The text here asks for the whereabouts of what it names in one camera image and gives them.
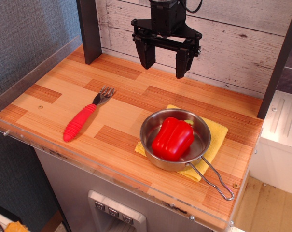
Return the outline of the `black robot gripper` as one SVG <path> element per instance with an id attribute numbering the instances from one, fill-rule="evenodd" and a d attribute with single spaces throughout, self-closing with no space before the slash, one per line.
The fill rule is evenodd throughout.
<path id="1" fill-rule="evenodd" d="M 200 54 L 202 34 L 186 25 L 186 13 L 196 13 L 202 6 L 189 10 L 185 0 L 151 0 L 151 18 L 133 19 L 133 41 L 141 65 L 149 69 L 156 62 L 155 49 L 176 53 L 176 78 L 190 70 L 193 58 Z"/>

